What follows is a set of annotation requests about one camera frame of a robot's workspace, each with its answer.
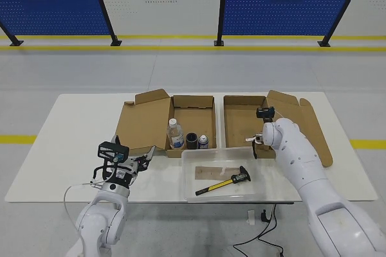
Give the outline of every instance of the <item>open cardboard box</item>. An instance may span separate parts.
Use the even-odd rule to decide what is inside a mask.
[[[152,146],[166,150],[169,158],[180,158],[183,150],[170,148],[167,138],[169,119],[176,118],[186,138],[188,133],[206,135],[208,147],[216,148],[216,115],[213,96],[174,95],[164,89],[135,96],[125,102],[116,135],[130,148],[130,154],[144,154]]]
[[[281,118],[291,119],[309,139],[319,154],[324,167],[333,164],[333,158],[323,136],[313,107],[306,99],[270,91],[267,96],[225,96],[226,147],[251,146],[246,138],[253,137],[263,129],[263,120],[256,118],[258,107],[275,107],[273,121]],[[257,145],[257,156],[264,159],[275,158],[275,151],[265,145]]]

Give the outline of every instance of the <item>black cup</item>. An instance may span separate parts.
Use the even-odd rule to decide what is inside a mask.
[[[186,146],[187,149],[197,149],[198,148],[198,135],[195,133],[188,133],[186,135]]]

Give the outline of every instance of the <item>white cable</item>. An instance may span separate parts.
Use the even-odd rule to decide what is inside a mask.
[[[275,109],[275,112],[277,112],[278,115],[280,115],[280,116],[282,116],[282,118],[284,118],[284,116],[281,115],[280,112],[276,111],[276,109]]]
[[[67,205],[66,205],[66,195],[67,195],[67,192],[70,190],[70,188],[75,187],[75,186],[85,186],[85,185],[102,184],[102,183],[108,181],[110,178],[112,178],[113,174],[114,174],[114,172],[111,172],[110,177],[107,178],[107,179],[104,180],[104,181],[93,182],[93,183],[83,183],[83,184],[76,184],[76,185],[69,186],[69,187],[66,189],[66,191],[64,192],[64,196],[63,196],[64,210],[65,210],[65,212],[67,213],[67,216],[69,217],[69,220],[70,220],[70,222],[71,222],[71,225],[73,225],[73,227],[75,228],[76,233],[78,234],[78,236],[80,237],[80,240],[82,241],[83,251],[82,251],[82,254],[81,254],[81,255],[78,255],[78,256],[85,256],[85,252],[84,252],[84,239],[83,239],[82,233],[80,233],[80,231],[79,231],[78,228],[76,227],[75,222],[73,221],[73,219],[71,218],[71,216],[70,216],[70,214],[69,214],[69,211],[67,210]]]

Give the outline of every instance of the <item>water bottle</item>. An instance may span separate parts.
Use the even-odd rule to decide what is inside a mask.
[[[176,119],[169,120],[169,126],[167,127],[167,137],[169,137],[170,147],[172,149],[182,149],[185,145],[183,131]]]

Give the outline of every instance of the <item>bottle cap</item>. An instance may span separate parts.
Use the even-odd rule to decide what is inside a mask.
[[[169,120],[169,126],[170,127],[175,127],[178,124],[178,121],[176,119],[170,119]]]

